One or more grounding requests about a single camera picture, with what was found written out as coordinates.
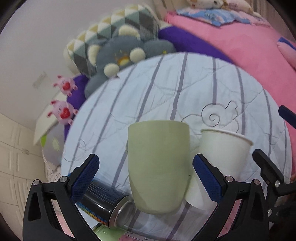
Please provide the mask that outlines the grey bear plush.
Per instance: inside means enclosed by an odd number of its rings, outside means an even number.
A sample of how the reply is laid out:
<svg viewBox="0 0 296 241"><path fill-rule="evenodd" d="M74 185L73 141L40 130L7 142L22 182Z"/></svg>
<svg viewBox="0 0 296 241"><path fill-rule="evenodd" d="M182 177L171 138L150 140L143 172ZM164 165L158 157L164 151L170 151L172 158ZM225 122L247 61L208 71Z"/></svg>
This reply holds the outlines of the grey bear plush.
<svg viewBox="0 0 296 241"><path fill-rule="evenodd" d="M173 43L167 40L141 39L140 31L124 24L115 30L110 39L101 39L92 43L87 49L89 63L94 67L93 74L84 89L88 98L104 82L133 64L147 58L175 53Z"/></svg>

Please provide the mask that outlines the purple blanket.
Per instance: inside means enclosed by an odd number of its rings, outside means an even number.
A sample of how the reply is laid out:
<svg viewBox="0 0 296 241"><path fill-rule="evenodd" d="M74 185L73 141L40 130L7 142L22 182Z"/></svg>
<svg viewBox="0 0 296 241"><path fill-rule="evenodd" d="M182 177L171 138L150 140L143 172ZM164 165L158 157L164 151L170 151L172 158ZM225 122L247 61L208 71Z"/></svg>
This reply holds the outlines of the purple blanket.
<svg viewBox="0 0 296 241"><path fill-rule="evenodd" d="M172 42L177 52L199 53L219 58L231 64L234 63L227 55L211 44L181 28L171 26L161 29L158 37L161 40ZM71 97L68 97L67 101L76 109L79 109L86 101L84 90L88 80L89 78L82 73L74 77L74 81L78 84L78 90Z"/></svg>

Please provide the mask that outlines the pink pig plush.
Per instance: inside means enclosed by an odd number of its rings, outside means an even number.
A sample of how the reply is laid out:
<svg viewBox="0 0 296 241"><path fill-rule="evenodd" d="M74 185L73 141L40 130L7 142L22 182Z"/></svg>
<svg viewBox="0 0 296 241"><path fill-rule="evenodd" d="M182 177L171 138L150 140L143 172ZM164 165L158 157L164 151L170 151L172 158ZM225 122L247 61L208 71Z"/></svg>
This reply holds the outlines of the pink pig plush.
<svg viewBox="0 0 296 241"><path fill-rule="evenodd" d="M57 76L57 80L53 83L53 87L59 87L62 94L71 97L72 92L78 90L78 86L75 84L73 78Z"/></svg>
<svg viewBox="0 0 296 241"><path fill-rule="evenodd" d="M47 113L48 118L54 115L62 125L73 124L73 118L78 113L78 110L72 104L67 101L52 100L50 105L52 106L52 110Z"/></svg>

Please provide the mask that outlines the green pink clear bottle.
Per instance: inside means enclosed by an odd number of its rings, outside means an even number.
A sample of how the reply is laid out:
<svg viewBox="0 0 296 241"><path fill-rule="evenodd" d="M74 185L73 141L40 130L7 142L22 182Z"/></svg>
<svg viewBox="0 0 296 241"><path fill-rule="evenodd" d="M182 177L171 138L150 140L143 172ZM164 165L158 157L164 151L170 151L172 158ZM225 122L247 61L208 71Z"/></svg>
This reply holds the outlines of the green pink clear bottle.
<svg viewBox="0 0 296 241"><path fill-rule="evenodd" d="M108 228L101 223L98 223L92 228L93 232L98 236L101 241L115 241L119 240L126 230L121 228Z"/></svg>

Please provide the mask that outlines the blue cartoon pillow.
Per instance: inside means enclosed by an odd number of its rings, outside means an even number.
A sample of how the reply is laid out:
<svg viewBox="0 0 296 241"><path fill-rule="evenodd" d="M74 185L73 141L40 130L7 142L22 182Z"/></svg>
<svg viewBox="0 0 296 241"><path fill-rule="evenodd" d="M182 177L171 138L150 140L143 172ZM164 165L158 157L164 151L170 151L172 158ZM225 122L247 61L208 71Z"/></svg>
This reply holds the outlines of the blue cartoon pillow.
<svg viewBox="0 0 296 241"><path fill-rule="evenodd" d="M216 27L227 25L233 22L243 24L259 25L264 23L263 18L252 16L243 11L224 9L191 9L184 8L177 10L177 14L188 18L202 21Z"/></svg>

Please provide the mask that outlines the pink pig plush upper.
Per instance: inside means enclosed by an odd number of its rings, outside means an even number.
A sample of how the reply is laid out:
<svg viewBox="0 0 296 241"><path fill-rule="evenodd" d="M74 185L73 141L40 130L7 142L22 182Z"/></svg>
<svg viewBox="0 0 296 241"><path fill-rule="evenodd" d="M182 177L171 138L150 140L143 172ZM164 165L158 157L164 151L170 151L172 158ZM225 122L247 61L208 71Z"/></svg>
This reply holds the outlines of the pink pig plush upper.
<svg viewBox="0 0 296 241"><path fill-rule="evenodd" d="M59 87L62 94L71 97L72 92L78 90L78 86L75 84L73 78L57 76L57 80L53 83L53 87Z"/></svg>

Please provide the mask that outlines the pink pig plush lower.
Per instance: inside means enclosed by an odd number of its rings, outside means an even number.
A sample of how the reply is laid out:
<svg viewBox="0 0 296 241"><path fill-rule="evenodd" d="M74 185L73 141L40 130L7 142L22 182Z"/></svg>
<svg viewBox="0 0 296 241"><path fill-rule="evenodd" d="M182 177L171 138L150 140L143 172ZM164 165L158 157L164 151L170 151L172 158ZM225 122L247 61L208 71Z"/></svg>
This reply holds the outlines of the pink pig plush lower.
<svg viewBox="0 0 296 241"><path fill-rule="evenodd" d="M73 118L78 113L78 110L72 104L67 101L52 100L50 105L52 106L52 110L47 113L48 118L54 115L62 125L73 124Z"/></svg>

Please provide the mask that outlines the white paper cup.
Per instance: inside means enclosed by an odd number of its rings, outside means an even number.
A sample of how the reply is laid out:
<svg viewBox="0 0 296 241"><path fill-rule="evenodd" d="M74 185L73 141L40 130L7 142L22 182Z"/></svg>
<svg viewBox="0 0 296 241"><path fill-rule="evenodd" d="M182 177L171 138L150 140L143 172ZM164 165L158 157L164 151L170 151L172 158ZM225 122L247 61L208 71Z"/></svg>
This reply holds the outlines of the white paper cup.
<svg viewBox="0 0 296 241"><path fill-rule="evenodd" d="M238 179L253 142L244 135L216 128L201 130L201 139L196 154L203 154L212 166L224 176ZM210 199L197 173L193 170L185 200L193 207L208 211L215 203Z"/></svg>

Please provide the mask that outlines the pink bed blanket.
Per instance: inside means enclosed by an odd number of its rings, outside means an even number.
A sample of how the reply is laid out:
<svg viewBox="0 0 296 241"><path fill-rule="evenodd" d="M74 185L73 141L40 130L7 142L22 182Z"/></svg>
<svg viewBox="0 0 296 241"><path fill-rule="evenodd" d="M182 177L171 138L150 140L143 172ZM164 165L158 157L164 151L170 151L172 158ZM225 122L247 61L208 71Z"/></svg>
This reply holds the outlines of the pink bed blanket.
<svg viewBox="0 0 296 241"><path fill-rule="evenodd" d="M234 62L189 53L177 118L196 135L202 128L221 128L246 136L288 181L295 171L295 130L279 116L278 107L295 110L295 71L277 48L279 33L241 23L217 28L173 13L165 20Z"/></svg>

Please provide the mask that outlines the blue black CoolTowel can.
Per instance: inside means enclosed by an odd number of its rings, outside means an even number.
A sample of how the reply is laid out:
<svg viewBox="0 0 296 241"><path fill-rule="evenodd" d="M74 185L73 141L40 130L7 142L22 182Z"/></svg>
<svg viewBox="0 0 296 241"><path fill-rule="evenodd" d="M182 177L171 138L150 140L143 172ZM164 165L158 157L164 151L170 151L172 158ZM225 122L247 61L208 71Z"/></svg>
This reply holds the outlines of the blue black CoolTowel can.
<svg viewBox="0 0 296 241"><path fill-rule="evenodd" d="M123 227L134 215L136 207L131 196L93 180L76 205L108 228Z"/></svg>

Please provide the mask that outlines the striped light blue cushion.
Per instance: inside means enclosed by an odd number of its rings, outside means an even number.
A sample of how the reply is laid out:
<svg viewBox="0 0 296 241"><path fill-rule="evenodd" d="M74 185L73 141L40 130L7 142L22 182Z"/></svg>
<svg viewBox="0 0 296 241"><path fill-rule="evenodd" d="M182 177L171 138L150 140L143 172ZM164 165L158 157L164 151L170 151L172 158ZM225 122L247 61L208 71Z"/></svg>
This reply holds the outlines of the striped light blue cushion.
<svg viewBox="0 0 296 241"><path fill-rule="evenodd" d="M100 159L96 178L130 192L128 127L149 120L187 123L191 152L197 150L204 128L244 135L290 180L292 134L267 89L235 65L193 53L147 59L102 84L81 106L70 128L62 174L95 153Z"/></svg>

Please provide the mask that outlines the grey sun pattern pillow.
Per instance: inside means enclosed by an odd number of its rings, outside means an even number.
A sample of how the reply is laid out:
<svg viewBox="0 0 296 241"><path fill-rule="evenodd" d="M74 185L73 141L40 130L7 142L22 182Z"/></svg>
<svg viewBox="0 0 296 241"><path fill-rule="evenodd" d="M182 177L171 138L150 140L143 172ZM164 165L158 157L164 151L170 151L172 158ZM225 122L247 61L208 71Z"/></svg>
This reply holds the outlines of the grey sun pattern pillow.
<svg viewBox="0 0 296 241"><path fill-rule="evenodd" d="M60 166L65 144L64 126L56 124L40 139L45 160Z"/></svg>

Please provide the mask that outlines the triangle pattern pillow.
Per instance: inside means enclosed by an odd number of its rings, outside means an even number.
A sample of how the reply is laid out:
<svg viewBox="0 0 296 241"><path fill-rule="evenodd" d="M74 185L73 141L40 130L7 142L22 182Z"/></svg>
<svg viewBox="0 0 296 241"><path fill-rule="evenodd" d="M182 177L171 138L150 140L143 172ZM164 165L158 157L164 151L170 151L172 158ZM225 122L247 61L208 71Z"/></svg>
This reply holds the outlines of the triangle pattern pillow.
<svg viewBox="0 0 296 241"><path fill-rule="evenodd" d="M98 23L79 33L66 45L63 56L69 70L73 74L93 75L95 68L88 60L88 46L99 39L110 39L124 24L136 28L144 41L158 37L159 19L156 13L146 4L129 4L104 15Z"/></svg>

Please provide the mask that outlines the green plastic cup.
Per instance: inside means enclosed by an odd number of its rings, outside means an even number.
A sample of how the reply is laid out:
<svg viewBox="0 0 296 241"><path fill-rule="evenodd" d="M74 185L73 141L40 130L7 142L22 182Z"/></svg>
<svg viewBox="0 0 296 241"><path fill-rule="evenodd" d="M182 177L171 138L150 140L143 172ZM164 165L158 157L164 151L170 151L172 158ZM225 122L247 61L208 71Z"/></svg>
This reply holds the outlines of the green plastic cup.
<svg viewBox="0 0 296 241"><path fill-rule="evenodd" d="M148 214L176 211L191 171L189 126L149 120L128 128L128 174L136 207Z"/></svg>

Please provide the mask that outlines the cream dog plush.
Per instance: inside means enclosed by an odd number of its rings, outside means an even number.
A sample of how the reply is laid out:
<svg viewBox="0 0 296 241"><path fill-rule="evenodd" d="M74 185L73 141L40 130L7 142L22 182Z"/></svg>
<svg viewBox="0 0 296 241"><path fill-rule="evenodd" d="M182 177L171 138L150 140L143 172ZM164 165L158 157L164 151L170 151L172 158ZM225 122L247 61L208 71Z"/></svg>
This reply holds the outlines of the cream dog plush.
<svg viewBox="0 0 296 241"><path fill-rule="evenodd" d="M187 3L193 9L231 9L252 14L251 5L241 0L188 0Z"/></svg>

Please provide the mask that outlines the pink plush with blue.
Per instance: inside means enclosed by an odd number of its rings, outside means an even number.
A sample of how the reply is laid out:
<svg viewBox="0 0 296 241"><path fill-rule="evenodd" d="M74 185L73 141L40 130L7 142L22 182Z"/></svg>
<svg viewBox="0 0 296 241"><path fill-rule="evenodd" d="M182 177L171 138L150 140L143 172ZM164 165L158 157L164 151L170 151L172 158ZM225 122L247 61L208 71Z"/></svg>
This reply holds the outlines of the pink plush with blue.
<svg viewBox="0 0 296 241"><path fill-rule="evenodd" d="M277 41L277 47L281 54L284 56L286 61L292 66L293 69L296 68L296 48L289 40L281 37Z"/></svg>

